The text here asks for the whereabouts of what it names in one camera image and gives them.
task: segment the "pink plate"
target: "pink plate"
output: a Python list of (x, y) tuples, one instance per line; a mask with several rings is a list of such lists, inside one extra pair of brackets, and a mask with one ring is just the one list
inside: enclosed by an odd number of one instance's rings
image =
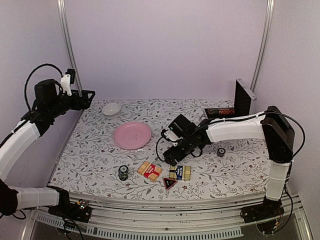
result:
[(134, 150), (143, 147), (151, 138), (150, 127), (141, 122), (127, 122), (113, 134), (114, 143), (122, 149)]

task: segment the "vent grille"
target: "vent grille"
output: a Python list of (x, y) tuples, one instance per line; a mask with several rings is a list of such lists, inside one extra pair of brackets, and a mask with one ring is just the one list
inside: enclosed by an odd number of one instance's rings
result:
[[(63, 229), (63, 220), (55, 216), (48, 216), (38, 213), (37, 221)], [(199, 233), (136, 233), (136, 232), (121, 232), (115, 230), (108, 230), (102, 227), (87, 226), (83, 234), (100, 237), (108, 240), (224, 240), (242, 237), (240, 227), (231, 228), (227, 230), (199, 232)]]

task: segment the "yellow and red package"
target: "yellow and red package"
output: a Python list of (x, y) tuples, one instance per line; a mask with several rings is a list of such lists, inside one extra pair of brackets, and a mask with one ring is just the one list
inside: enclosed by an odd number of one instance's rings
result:
[(155, 182), (157, 181), (158, 177), (162, 173), (162, 168), (156, 165), (151, 164), (148, 161), (145, 161), (141, 167), (138, 169), (138, 174), (146, 177), (147, 179)]

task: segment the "small black cylinder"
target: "small black cylinder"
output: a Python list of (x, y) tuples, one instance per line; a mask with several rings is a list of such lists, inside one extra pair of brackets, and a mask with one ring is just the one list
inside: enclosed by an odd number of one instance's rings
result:
[(226, 153), (226, 150), (222, 147), (219, 147), (218, 150), (216, 151), (216, 155), (221, 158), (225, 155), (225, 153)]
[(119, 173), (119, 179), (121, 181), (125, 181), (128, 179), (129, 168), (126, 165), (122, 165), (119, 167), (118, 173)]

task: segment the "table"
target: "table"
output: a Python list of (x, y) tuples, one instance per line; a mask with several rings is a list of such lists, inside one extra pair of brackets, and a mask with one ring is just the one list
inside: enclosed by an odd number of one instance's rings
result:
[[(107, 103), (122, 105), (117, 119), (107, 119), (101, 109)], [(191, 166), (191, 180), (179, 181), (169, 191), (163, 178), (170, 166), (156, 156), (160, 132), (179, 114), (198, 124), (203, 108), (232, 107), (232, 101), (208, 99), (146, 99), (93, 101), (83, 112), (49, 182), (71, 193), (128, 200), (172, 201), (228, 198), (265, 191), (270, 161), (265, 142), (258, 139), (231, 140), (208, 145), (199, 158), (187, 156), (181, 165)], [(150, 126), (152, 136), (141, 149), (124, 150), (113, 142), (115, 129), (129, 121)], [(159, 143), (162, 153), (171, 144)], [(218, 157), (219, 147), (226, 149)], [(144, 161), (163, 169), (156, 182), (137, 173)], [(119, 180), (118, 168), (129, 167), (129, 178)]]

